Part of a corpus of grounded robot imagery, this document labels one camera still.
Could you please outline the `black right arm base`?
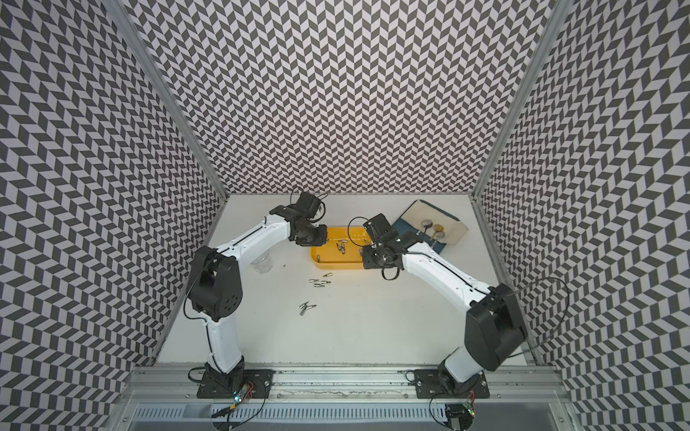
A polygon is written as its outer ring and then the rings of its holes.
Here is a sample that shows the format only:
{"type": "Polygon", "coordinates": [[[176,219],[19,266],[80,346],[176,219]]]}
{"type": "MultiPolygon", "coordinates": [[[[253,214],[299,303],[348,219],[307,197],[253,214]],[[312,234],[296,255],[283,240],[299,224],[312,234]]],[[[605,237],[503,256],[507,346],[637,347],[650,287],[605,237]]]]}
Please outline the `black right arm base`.
{"type": "Polygon", "coordinates": [[[418,368],[407,372],[405,378],[414,386],[418,399],[447,397],[476,400],[490,398],[486,376],[483,372],[472,375],[466,381],[457,381],[442,366],[438,368],[418,368]]]}

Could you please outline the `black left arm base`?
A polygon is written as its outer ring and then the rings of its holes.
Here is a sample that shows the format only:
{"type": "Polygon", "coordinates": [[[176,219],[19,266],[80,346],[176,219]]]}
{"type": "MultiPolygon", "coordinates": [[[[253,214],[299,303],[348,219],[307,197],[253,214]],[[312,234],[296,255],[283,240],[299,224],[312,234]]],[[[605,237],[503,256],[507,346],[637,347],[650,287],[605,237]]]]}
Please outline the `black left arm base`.
{"type": "Polygon", "coordinates": [[[229,373],[221,373],[211,364],[206,364],[197,398],[231,400],[247,386],[246,396],[251,395],[253,400],[264,400],[270,395],[274,375],[272,369],[246,369],[244,360],[229,373]]]}

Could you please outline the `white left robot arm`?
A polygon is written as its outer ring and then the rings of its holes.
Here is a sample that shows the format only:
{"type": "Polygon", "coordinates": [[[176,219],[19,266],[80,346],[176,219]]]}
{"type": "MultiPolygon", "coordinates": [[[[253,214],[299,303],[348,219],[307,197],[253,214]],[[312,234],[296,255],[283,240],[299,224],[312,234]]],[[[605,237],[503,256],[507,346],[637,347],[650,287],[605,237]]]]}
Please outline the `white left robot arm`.
{"type": "Polygon", "coordinates": [[[244,359],[235,323],[235,312],[244,297],[243,271],[281,242],[305,248],[326,244],[327,226],[320,223],[324,214],[323,200],[303,192],[295,203],[273,208],[260,224],[238,238],[196,251],[186,298],[203,320],[211,369],[230,375],[244,359]]]}

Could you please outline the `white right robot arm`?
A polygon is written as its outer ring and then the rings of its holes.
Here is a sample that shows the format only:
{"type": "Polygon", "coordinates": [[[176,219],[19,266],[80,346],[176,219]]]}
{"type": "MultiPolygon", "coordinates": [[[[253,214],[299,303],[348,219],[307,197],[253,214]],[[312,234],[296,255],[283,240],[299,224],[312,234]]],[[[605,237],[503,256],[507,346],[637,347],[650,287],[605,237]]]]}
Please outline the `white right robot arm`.
{"type": "Polygon", "coordinates": [[[382,214],[363,227],[365,269],[407,272],[436,289],[465,319],[463,344],[440,364],[440,373],[465,383],[483,371],[497,370],[528,338],[516,293],[478,280],[442,258],[411,231],[398,232],[382,214]]]}

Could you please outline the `yellow plastic storage box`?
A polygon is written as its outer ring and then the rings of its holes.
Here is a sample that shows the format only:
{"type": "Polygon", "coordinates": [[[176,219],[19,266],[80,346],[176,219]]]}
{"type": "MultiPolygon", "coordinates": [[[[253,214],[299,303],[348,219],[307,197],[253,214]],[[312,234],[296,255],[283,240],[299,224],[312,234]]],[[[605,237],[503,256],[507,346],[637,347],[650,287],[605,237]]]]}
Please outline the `yellow plastic storage box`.
{"type": "Polygon", "coordinates": [[[320,247],[312,247],[310,258],[318,269],[345,270],[364,269],[362,247],[371,245],[372,242],[366,230],[361,226],[350,227],[334,226],[328,228],[327,243],[320,247]],[[336,244],[340,239],[349,240],[344,244],[346,253],[337,250],[336,244]]]}

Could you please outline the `clear drinking glass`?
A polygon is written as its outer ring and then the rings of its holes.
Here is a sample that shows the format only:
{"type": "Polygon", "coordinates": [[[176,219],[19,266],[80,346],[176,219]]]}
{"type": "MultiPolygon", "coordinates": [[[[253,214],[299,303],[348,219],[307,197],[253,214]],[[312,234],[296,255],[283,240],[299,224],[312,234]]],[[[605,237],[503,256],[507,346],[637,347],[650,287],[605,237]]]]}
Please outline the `clear drinking glass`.
{"type": "Polygon", "coordinates": [[[273,268],[271,253],[269,251],[262,253],[262,255],[251,263],[251,268],[258,274],[269,273],[273,268]]]}

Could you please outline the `white handled silver spoon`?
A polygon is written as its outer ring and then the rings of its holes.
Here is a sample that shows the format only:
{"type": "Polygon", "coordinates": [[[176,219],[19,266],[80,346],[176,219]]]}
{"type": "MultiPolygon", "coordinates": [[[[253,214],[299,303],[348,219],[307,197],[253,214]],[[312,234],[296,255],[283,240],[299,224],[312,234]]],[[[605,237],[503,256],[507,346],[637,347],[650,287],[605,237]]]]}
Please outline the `white handled silver spoon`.
{"type": "Polygon", "coordinates": [[[433,222],[430,219],[424,219],[422,221],[422,224],[420,225],[420,230],[418,231],[418,233],[423,233],[425,235],[425,233],[429,230],[429,228],[432,228],[432,227],[433,227],[433,222]]]}

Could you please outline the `aluminium front rail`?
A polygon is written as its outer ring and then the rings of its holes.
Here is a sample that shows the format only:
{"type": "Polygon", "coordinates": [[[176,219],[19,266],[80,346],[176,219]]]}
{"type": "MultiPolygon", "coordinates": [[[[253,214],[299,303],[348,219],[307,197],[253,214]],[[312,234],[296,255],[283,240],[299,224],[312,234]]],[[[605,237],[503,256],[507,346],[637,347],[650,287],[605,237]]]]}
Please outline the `aluminium front rail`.
{"type": "MultiPolygon", "coordinates": [[[[137,367],[118,404],[136,402],[201,403],[199,386],[188,378],[190,364],[137,367]]],[[[479,381],[463,385],[454,396],[440,382],[435,368],[422,366],[277,366],[269,386],[269,401],[279,402],[421,402],[465,400],[478,402],[569,402],[560,374],[549,366],[503,366],[485,372],[479,381]]]]}

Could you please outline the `aluminium corner post left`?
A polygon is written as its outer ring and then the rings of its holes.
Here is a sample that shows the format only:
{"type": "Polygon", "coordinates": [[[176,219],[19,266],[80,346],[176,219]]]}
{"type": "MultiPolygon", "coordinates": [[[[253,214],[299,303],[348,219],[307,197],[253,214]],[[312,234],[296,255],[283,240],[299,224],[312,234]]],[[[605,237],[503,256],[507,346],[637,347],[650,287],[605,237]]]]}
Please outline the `aluminium corner post left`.
{"type": "Polygon", "coordinates": [[[156,62],[151,57],[145,43],[143,43],[142,39],[139,37],[138,31],[133,25],[131,19],[129,19],[129,14],[127,13],[122,1],[103,0],[102,5],[105,7],[109,16],[111,16],[113,23],[115,23],[118,31],[132,51],[144,74],[151,82],[154,90],[159,96],[161,104],[163,104],[169,113],[174,125],[179,130],[181,137],[184,139],[185,144],[194,155],[199,167],[201,167],[201,170],[205,172],[206,176],[210,180],[211,186],[215,192],[218,193],[221,199],[227,201],[228,193],[226,192],[225,186],[217,175],[212,163],[210,163],[204,148],[202,147],[201,143],[199,143],[199,140],[190,127],[190,123],[185,118],[179,103],[169,89],[167,82],[165,82],[165,79],[157,67],[156,62]]]}

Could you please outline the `aluminium corner post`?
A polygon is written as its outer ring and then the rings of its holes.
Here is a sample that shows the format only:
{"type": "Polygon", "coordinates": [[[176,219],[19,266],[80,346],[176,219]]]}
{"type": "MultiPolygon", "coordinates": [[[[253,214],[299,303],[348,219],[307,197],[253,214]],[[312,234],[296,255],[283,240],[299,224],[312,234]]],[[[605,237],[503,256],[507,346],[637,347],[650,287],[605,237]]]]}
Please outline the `aluminium corner post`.
{"type": "Polygon", "coordinates": [[[560,31],[562,27],[564,27],[573,6],[574,1],[572,0],[558,0],[555,2],[553,12],[544,27],[544,33],[539,38],[534,55],[530,59],[528,67],[526,68],[526,73],[523,76],[519,88],[517,88],[518,90],[510,104],[507,116],[500,128],[499,135],[492,146],[492,151],[474,187],[472,193],[474,199],[479,199],[479,197],[481,197],[499,160],[501,160],[501,155],[510,141],[511,134],[517,125],[517,121],[542,73],[544,63],[547,61],[553,49],[553,45],[556,43],[560,31]]]}
{"type": "Polygon", "coordinates": [[[151,57],[145,43],[143,43],[142,39],[139,37],[138,31],[133,25],[131,19],[129,19],[129,14],[127,13],[122,1],[103,0],[102,5],[105,7],[109,16],[111,16],[113,23],[115,23],[118,31],[132,51],[144,74],[151,82],[154,90],[159,96],[161,104],[163,104],[169,113],[174,125],[179,130],[181,137],[184,139],[185,144],[194,155],[199,167],[201,167],[201,170],[205,172],[206,176],[210,180],[211,186],[215,192],[218,193],[221,199],[227,201],[228,193],[226,192],[225,186],[217,175],[212,163],[210,163],[204,148],[202,147],[201,143],[199,143],[199,140],[190,127],[190,123],[185,118],[179,103],[169,89],[167,82],[165,82],[165,79],[157,67],[156,62],[151,57]]]}

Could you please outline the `aluminium corner post right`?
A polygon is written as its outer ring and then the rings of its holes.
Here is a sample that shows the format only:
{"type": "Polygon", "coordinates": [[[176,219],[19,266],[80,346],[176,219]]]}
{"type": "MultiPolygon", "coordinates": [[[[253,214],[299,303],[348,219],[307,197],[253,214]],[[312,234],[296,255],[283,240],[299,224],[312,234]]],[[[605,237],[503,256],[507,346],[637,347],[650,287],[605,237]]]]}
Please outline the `aluminium corner post right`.
{"type": "Polygon", "coordinates": [[[562,27],[564,27],[573,6],[574,1],[572,0],[558,0],[555,2],[553,12],[544,27],[544,33],[539,38],[534,55],[530,59],[528,67],[526,68],[526,73],[523,76],[519,88],[517,88],[518,90],[510,104],[507,116],[500,128],[499,135],[492,146],[492,151],[474,187],[472,193],[474,199],[479,199],[479,197],[481,197],[499,160],[501,160],[501,155],[510,141],[511,134],[517,125],[517,121],[542,73],[544,63],[547,61],[553,49],[553,45],[556,43],[560,31],[562,27]]]}

